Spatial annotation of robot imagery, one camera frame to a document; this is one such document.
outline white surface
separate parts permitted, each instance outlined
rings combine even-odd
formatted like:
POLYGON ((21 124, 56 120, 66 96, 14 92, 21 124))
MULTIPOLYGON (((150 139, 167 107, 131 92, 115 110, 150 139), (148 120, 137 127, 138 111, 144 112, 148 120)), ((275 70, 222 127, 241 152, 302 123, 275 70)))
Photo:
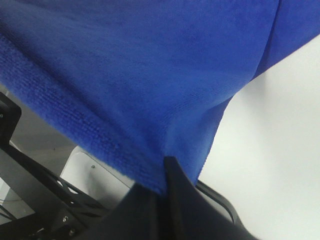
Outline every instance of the white surface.
POLYGON ((262 240, 320 240, 320 36, 235 95, 200 180, 262 240))

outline blue microfiber towel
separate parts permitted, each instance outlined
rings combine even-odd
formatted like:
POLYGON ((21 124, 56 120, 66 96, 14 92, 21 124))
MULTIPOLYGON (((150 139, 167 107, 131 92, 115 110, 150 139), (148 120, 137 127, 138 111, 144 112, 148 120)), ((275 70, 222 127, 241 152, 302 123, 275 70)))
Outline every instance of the blue microfiber towel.
POLYGON ((319 33, 318 0, 0 0, 0 81, 163 194, 164 156, 196 182, 231 97, 319 33))

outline black plastic part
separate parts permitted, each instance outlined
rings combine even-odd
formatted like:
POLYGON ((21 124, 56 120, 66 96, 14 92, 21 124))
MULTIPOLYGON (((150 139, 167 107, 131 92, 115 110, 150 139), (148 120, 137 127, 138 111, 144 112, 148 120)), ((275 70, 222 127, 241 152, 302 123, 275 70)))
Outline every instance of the black plastic part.
POLYGON ((19 226, 16 221, 10 221, 1 225, 1 240, 24 239, 26 236, 32 235, 42 228, 42 223, 39 221, 36 213, 20 218, 18 221, 19 226))
POLYGON ((157 196, 135 184, 119 206, 77 240, 157 240, 157 196))
POLYGON ((0 92, 0 144, 9 144, 21 117, 21 108, 0 92))

